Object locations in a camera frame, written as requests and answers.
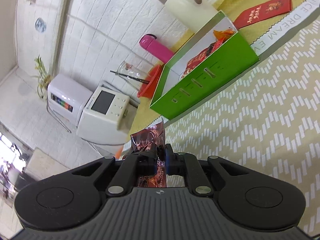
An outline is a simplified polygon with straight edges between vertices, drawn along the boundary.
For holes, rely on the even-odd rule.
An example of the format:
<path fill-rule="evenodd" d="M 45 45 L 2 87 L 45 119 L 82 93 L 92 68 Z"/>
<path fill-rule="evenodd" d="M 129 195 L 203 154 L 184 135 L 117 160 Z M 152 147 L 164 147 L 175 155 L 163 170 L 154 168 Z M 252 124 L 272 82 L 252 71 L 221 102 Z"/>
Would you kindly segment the dark foil snack packet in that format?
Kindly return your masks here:
<path fill-rule="evenodd" d="M 166 187 L 165 129 L 163 122 L 131 135 L 130 152 L 140 157 L 138 187 Z"/>

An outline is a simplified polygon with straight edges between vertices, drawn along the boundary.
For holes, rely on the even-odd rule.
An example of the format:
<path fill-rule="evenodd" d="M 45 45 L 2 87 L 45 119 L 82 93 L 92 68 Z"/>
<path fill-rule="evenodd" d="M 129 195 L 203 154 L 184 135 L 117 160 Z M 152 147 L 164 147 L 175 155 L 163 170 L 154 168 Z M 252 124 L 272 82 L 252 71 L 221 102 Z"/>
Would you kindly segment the pink thermos bottle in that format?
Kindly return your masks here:
<path fill-rule="evenodd" d="M 153 34 L 145 34 L 140 39 L 139 45 L 163 63 L 167 63 L 174 56 L 174 52 L 161 44 Z"/>

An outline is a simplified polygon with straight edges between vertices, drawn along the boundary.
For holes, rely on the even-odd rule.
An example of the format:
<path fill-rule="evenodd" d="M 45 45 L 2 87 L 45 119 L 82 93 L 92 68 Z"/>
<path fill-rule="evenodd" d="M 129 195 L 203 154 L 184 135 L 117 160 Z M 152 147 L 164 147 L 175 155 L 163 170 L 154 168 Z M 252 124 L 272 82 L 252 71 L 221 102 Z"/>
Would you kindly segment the potted green plant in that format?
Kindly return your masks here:
<path fill-rule="evenodd" d="M 37 94 L 41 100 L 46 101 L 48 97 L 48 86 L 53 78 L 47 72 L 40 55 L 35 58 L 34 62 L 35 70 L 37 71 L 37 75 L 34 76 L 37 79 Z"/>

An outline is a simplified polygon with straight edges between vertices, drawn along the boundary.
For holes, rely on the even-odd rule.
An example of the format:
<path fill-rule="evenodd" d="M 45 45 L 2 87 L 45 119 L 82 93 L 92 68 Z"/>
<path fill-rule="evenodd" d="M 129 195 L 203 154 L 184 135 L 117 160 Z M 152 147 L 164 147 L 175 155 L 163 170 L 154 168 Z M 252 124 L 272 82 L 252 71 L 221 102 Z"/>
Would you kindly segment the white water filter appliance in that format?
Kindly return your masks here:
<path fill-rule="evenodd" d="M 82 111 L 93 92 L 63 74 L 52 79 L 47 91 L 49 107 L 74 126 L 78 126 Z"/>

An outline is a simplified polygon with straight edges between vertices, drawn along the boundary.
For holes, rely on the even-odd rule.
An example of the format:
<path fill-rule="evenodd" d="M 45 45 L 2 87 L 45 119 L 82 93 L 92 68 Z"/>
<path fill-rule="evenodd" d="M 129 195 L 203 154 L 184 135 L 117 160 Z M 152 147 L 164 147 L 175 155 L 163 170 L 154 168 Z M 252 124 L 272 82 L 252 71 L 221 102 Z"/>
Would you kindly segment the green cardboard box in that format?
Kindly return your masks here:
<path fill-rule="evenodd" d="M 236 33 L 218 41 L 213 30 Z M 150 109 L 171 120 L 259 61 L 223 11 L 194 34 L 164 66 Z"/>

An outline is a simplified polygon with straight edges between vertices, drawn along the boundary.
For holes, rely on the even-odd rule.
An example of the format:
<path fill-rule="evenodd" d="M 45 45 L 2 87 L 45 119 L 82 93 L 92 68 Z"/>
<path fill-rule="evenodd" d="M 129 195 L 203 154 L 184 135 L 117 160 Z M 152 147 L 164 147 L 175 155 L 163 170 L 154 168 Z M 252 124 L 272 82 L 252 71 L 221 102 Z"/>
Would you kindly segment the orange snack packet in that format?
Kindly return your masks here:
<path fill-rule="evenodd" d="M 232 37 L 235 33 L 236 31 L 234 31 L 231 28 L 228 28 L 223 31 L 213 30 L 213 34 L 218 41 L 226 41 L 230 37 Z"/>

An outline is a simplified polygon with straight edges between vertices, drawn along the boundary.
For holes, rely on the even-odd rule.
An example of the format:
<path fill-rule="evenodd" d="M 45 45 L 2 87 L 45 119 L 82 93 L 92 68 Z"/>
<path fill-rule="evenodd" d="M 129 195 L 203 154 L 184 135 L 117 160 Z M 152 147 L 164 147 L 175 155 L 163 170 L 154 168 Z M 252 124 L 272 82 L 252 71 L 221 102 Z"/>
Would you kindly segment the red plastic basket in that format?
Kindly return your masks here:
<path fill-rule="evenodd" d="M 152 99 L 158 82 L 160 80 L 161 74 L 163 71 L 163 66 L 160 64 L 155 65 L 149 72 L 146 78 L 146 81 L 149 83 L 143 83 L 140 87 L 140 90 L 137 94 L 138 98 L 145 97 L 148 99 Z"/>

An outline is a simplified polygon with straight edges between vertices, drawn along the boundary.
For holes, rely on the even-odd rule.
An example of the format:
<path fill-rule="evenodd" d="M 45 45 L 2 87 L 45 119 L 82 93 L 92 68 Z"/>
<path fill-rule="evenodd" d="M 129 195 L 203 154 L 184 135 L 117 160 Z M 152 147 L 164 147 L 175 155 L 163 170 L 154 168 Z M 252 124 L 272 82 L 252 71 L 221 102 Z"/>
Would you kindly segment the cream thermos jug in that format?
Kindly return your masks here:
<path fill-rule="evenodd" d="M 170 13 L 193 33 L 206 25 L 218 11 L 206 0 L 159 0 Z"/>

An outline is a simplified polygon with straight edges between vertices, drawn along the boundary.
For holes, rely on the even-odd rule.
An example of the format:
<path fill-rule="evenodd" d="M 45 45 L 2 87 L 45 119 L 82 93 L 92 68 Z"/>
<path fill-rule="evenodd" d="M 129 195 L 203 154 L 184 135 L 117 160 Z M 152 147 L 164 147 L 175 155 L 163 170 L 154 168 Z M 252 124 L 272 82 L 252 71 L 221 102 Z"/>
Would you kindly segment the white water dispenser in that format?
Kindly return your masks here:
<path fill-rule="evenodd" d="M 99 146 L 123 145 L 136 112 L 129 96 L 99 86 L 82 111 L 76 134 Z"/>

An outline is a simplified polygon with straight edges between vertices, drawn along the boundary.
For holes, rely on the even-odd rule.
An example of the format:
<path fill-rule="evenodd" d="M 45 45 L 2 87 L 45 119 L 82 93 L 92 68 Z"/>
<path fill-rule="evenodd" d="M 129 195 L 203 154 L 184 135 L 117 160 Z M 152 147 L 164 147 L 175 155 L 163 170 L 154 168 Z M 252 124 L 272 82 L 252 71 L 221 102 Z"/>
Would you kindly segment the blue round wall decoration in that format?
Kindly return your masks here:
<path fill-rule="evenodd" d="M 39 33 L 44 33 L 46 31 L 46 29 L 47 29 L 46 22 L 44 22 L 44 20 L 39 17 L 35 22 L 35 29 Z"/>

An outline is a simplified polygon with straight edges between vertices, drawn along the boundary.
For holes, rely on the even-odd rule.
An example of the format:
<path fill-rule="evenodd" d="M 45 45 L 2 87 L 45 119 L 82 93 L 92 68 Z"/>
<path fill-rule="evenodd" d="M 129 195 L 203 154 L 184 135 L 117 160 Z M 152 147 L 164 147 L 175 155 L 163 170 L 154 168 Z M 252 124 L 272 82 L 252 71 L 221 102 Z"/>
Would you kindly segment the red envelope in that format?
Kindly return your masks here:
<path fill-rule="evenodd" d="M 269 0 L 244 10 L 233 22 L 237 29 L 286 14 L 292 10 L 292 0 Z"/>

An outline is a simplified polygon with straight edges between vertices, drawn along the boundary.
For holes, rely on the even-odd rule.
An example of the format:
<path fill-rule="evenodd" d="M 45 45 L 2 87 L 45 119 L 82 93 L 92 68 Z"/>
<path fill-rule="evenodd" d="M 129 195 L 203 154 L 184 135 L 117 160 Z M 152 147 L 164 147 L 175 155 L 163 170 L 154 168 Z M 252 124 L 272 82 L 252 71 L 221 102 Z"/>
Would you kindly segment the black straw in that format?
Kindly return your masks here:
<path fill-rule="evenodd" d="M 118 75 L 118 76 L 121 76 L 121 77 L 126 77 L 128 79 L 135 80 L 135 81 L 138 81 L 138 82 L 141 82 L 141 83 L 146 83 L 146 84 L 150 83 L 148 80 L 140 79 L 140 78 L 137 78 L 137 77 L 134 77 L 134 76 L 129 76 L 129 75 L 118 73 L 118 72 L 115 72 L 115 71 L 112 71 L 112 70 L 110 70 L 110 72 L 112 72 L 115 75 Z"/>

